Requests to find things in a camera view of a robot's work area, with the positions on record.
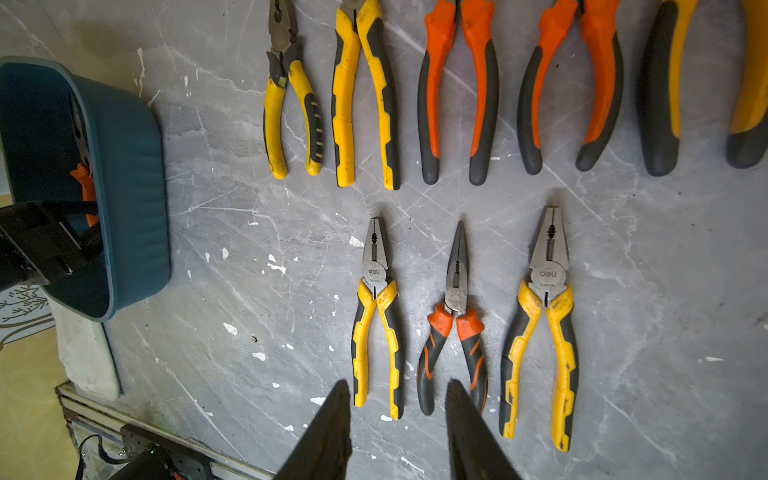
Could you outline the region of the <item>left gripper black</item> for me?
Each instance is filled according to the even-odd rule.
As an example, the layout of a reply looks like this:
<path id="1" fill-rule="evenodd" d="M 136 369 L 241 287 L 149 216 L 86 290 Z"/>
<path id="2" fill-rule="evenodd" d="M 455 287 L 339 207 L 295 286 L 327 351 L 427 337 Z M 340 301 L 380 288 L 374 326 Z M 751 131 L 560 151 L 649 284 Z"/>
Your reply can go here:
<path id="1" fill-rule="evenodd" d="M 96 215 L 95 201 L 29 201 L 1 209 L 1 289 L 50 285 L 102 254 L 99 225 L 78 232 L 71 217 Z"/>

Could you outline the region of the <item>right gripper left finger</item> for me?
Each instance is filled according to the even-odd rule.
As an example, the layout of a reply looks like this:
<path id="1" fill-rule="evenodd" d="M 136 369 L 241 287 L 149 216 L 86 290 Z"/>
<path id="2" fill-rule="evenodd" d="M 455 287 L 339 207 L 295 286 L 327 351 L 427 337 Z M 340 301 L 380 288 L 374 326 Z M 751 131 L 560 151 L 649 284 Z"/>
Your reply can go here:
<path id="1" fill-rule="evenodd" d="M 345 479 L 350 423 L 349 386 L 339 380 L 274 479 Z"/>

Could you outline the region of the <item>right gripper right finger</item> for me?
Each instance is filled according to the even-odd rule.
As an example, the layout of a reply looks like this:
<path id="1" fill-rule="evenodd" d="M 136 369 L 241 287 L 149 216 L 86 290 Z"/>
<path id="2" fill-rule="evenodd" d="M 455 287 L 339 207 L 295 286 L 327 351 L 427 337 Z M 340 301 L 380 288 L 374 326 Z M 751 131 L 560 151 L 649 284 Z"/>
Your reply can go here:
<path id="1" fill-rule="evenodd" d="M 456 379 L 447 385 L 445 413 L 452 479 L 521 479 Z"/>

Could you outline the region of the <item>small orange black pliers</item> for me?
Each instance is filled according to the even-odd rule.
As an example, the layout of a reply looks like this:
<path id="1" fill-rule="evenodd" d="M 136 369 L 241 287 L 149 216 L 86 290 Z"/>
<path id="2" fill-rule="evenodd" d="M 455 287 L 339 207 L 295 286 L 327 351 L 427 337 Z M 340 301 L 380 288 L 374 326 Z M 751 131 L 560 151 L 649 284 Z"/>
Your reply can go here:
<path id="1" fill-rule="evenodd" d="M 470 398 L 483 412 L 488 395 L 487 362 L 481 333 L 484 324 L 468 306 L 469 256 L 464 223 L 456 227 L 446 273 L 444 300 L 428 315 L 429 335 L 417 368 L 417 393 L 423 414 L 434 412 L 434 369 L 450 332 L 455 329 L 462 344 L 470 380 Z"/>

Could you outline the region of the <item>teal plastic storage box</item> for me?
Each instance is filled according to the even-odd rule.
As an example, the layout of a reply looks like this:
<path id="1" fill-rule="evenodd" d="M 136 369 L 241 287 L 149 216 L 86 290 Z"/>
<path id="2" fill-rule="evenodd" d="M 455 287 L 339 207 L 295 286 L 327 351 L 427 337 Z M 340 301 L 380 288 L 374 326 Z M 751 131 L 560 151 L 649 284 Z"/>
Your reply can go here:
<path id="1" fill-rule="evenodd" d="M 29 57 L 1 60 L 1 152 L 16 202 L 79 201 L 77 105 L 104 249 L 84 269 L 45 287 L 59 304 L 103 323 L 171 275 L 160 128 L 137 96 Z"/>

